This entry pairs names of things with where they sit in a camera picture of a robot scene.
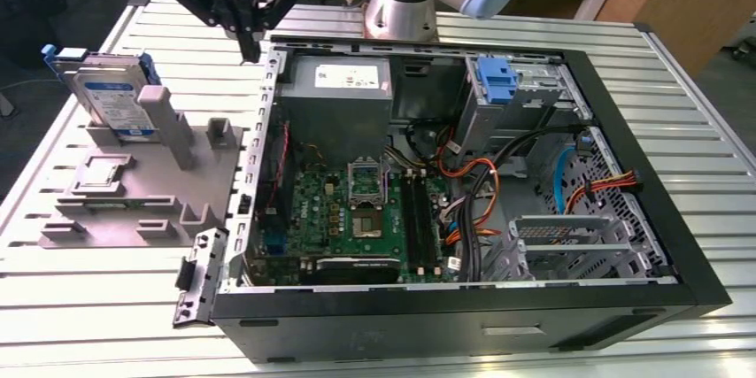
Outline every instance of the computer chassis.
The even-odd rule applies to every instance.
[[[440,255],[440,273],[416,267],[396,283],[255,282],[252,263],[271,255],[271,243],[261,236],[264,218],[255,214],[260,209],[249,205],[260,204],[264,155],[280,152],[264,152],[271,145],[265,137],[283,103],[283,86],[293,83],[295,63],[303,57],[325,62],[387,59],[388,86],[381,89],[393,96],[388,133],[397,135],[413,120],[441,115],[453,120],[460,132],[447,147],[459,153],[451,156],[457,166],[469,156],[491,155],[523,127],[583,123],[577,142],[585,143],[587,154],[564,166],[563,190],[569,193],[588,181],[627,171],[641,186],[611,189],[604,201],[577,204],[576,215],[555,214],[548,181],[572,139],[544,135],[499,169],[505,182],[499,219],[489,226],[504,229],[504,236],[489,241],[487,250],[496,255],[484,263],[499,261],[507,270],[491,269],[480,282],[455,281],[447,275],[455,266],[452,253]],[[461,89],[455,88],[456,95],[440,94],[437,102],[424,101],[428,94],[415,90],[420,80],[413,78],[427,79],[420,81],[425,88],[449,87],[443,80],[449,67],[469,70],[476,58],[505,58],[519,81],[513,96],[536,94],[516,103],[517,108],[541,109],[537,117],[529,111],[517,114],[515,121],[529,120],[515,125],[520,129],[495,128],[483,119],[491,105],[471,81],[475,73],[461,72]],[[253,362],[497,355],[601,349],[665,321],[696,318],[731,302],[584,52],[275,36],[264,63],[264,107],[259,122],[248,124],[257,136],[245,152],[243,188],[231,194],[233,214],[225,227],[199,234],[184,260],[175,327],[219,326]],[[393,170],[396,178],[412,173]],[[451,188],[449,194],[459,195],[460,188]],[[264,211],[276,210],[271,208],[268,203]],[[563,238],[576,229],[583,230],[567,242]]]

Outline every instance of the motherboard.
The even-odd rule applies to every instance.
[[[356,194],[380,194],[380,202],[373,198],[372,203],[355,204]],[[363,165],[337,172],[300,172],[289,228],[263,230],[267,256],[252,260],[255,269],[264,270],[260,275],[268,284],[301,285],[324,258],[393,260],[400,282],[443,282],[440,229],[432,217],[445,200],[447,183],[440,177],[379,168],[376,179]]]

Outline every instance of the white label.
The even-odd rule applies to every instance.
[[[317,66],[316,88],[377,89],[379,68],[376,66]]]
[[[461,269],[461,260],[456,257],[449,257],[449,261],[447,262],[447,267],[451,270],[460,270]]]
[[[461,150],[461,146],[460,146],[460,145],[457,145],[457,143],[456,143],[456,142],[453,142],[453,141],[448,141],[448,142],[447,142],[447,148],[449,148],[449,149],[451,149],[451,151],[452,151],[452,152],[453,152],[455,154],[459,154],[459,153],[460,153],[460,150]]]
[[[119,135],[148,136],[155,133],[151,119],[137,104],[137,92],[128,83],[84,83],[88,98]]]

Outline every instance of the slotted metal table surface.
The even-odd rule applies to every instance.
[[[69,99],[0,207],[0,375],[752,376],[756,357],[753,158],[657,43],[625,24],[439,16],[444,42],[584,50],[651,158],[733,305],[599,352],[253,365],[219,328],[173,330],[187,249],[43,250],[39,229],[92,142]],[[275,31],[360,37],[360,14],[297,6]],[[103,51],[152,55],[191,124],[257,114],[263,68],[172,0],[129,5]]]

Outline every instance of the ram slot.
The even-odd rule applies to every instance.
[[[404,233],[407,238],[407,259],[409,269],[421,266],[420,246],[417,238],[417,220],[415,216],[413,179],[401,178],[401,218],[404,219]]]
[[[420,265],[427,268],[436,266],[436,236],[431,229],[432,219],[429,216],[429,197],[425,189],[425,179],[415,179],[412,182],[415,226],[417,227],[417,243],[420,247]]]

